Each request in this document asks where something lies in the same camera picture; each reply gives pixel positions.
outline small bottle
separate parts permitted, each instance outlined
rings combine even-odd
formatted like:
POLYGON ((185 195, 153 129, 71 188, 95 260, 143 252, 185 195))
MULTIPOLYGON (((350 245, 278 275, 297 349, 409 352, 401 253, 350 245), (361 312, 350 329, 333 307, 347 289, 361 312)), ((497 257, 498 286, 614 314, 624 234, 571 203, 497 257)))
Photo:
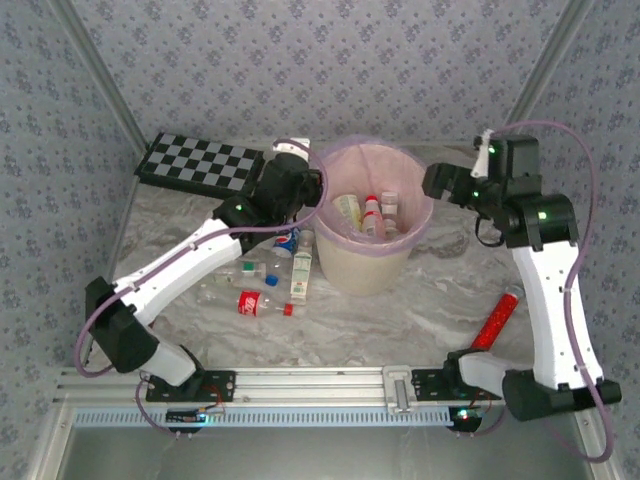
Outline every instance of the small bottle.
POLYGON ((291 272, 293 254, 298 245, 300 229, 294 228, 285 235, 279 235, 271 247, 271 257, 267 261, 267 285, 273 287, 291 272))
POLYGON ((291 274, 291 303, 294 305, 306 305, 307 303, 314 239, 313 230, 303 230, 300 233, 300 243, 298 251, 293 256, 293 272, 291 274))
POLYGON ((370 237, 385 238, 384 222, 378 205, 378 197, 369 195, 364 204, 362 231, 370 237))
POLYGON ((298 236, 300 235, 300 229, 298 227, 291 229, 284 235, 278 235, 271 247, 271 251, 279 257, 291 258, 296 251, 298 245, 298 236))
POLYGON ((382 192, 382 220, 384 221, 385 238, 393 240, 400 232, 398 230, 398 192, 382 192))
POLYGON ((264 317, 270 313, 282 312, 282 315, 290 317, 293 314, 293 305, 273 300, 262 292, 244 290, 237 300, 238 313, 254 317, 264 317))
POLYGON ((232 262, 217 268, 210 275, 217 285, 237 285, 247 278, 264 280, 267 277, 267 264, 264 262, 232 262))
POLYGON ((198 295, 197 303, 228 310, 236 310, 242 315, 264 317, 270 313, 282 312, 282 315, 291 316, 293 305, 273 300, 266 293, 254 290, 237 290, 234 295, 217 295, 211 291, 203 291, 198 295))
POLYGON ((362 230, 362 213, 360 212, 360 204, 358 197, 355 195, 341 195, 333 200, 333 205, 338 211, 351 222, 358 231, 362 230))

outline checkerboard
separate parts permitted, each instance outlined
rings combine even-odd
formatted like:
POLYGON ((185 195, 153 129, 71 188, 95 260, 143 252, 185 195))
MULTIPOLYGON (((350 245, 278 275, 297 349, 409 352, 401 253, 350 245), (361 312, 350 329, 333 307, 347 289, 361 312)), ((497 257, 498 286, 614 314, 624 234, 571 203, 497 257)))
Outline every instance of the checkerboard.
POLYGON ((213 198, 250 194, 262 152, 161 133, 138 165, 141 183, 213 198))

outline trash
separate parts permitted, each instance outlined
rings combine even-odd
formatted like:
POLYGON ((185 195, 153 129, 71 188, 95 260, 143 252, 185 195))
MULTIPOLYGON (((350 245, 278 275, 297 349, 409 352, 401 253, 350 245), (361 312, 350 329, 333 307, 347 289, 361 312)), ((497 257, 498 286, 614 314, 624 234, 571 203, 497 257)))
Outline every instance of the trash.
POLYGON ((384 238, 385 236, 380 205, 378 204, 378 197, 375 195, 369 195, 364 202, 362 232, 370 237, 384 238))
POLYGON ((355 228, 362 230, 362 213, 358 197, 355 195, 341 195, 333 201, 333 204, 345 218, 351 221, 355 228))
POLYGON ((213 306, 228 310, 235 310, 242 315, 263 317, 271 313, 282 312, 282 315, 291 316, 293 305, 290 303, 278 302, 268 294, 257 290, 236 290, 238 293, 229 295, 227 293, 215 295, 208 289, 198 292, 197 303, 199 305, 213 306))
POLYGON ((238 313, 242 315, 253 315, 261 317, 269 313, 282 312, 290 317, 293 314, 293 305, 273 300, 269 295, 262 292, 245 290, 240 294, 237 301, 238 313))
POLYGON ((217 268, 208 278, 217 285, 238 285, 247 278, 265 279, 267 276, 267 264, 264 262, 236 261, 217 268))
POLYGON ((381 211, 385 238, 393 240, 400 234, 398 230, 398 192, 382 192, 380 197, 382 199, 381 211))
POLYGON ((271 248, 271 251, 279 257, 291 258, 296 251, 298 244, 298 236, 300 235, 299 228, 293 228, 289 233, 284 235, 278 235, 276 241, 271 248))
POLYGON ((313 251, 313 230, 303 230, 300 233, 298 251, 293 257, 293 272, 291 274, 291 303, 306 305, 309 275, 313 251))

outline red label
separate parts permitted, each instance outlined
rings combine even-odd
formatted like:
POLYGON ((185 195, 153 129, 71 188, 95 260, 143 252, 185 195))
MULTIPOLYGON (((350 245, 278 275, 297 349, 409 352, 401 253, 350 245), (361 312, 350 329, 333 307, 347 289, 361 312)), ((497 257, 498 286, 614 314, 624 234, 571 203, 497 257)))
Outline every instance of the red label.
POLYGON ((242 315, 253 315, 255 317, 257 315, 259 298, 260 292, 242 292, 238 299, 238 313, 242 315))

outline patterned wallpaper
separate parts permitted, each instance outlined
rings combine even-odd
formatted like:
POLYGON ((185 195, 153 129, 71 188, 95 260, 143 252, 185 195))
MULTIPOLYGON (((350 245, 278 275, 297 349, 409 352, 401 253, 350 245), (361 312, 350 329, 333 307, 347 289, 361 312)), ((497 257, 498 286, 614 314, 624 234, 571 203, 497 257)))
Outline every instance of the patterned wallpaper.
POLYGON ((0 478, 22 478, 133 151, 44 0, 0 2, 0 478))
POLYGON ((147 138, 469 138, 565 0, 75 0, 147 138))
MULTIPOLYGON (((616 408, 627 478, 640 478, 640 4, 596 2, 532 118, 568 122, 598 164, 596 238, 581 275, 594 348, 622 383, 616 408)), ((571 139, 545 134, 545 181, 570 194, 582 219, 588 204, 586 158, 571 139)))

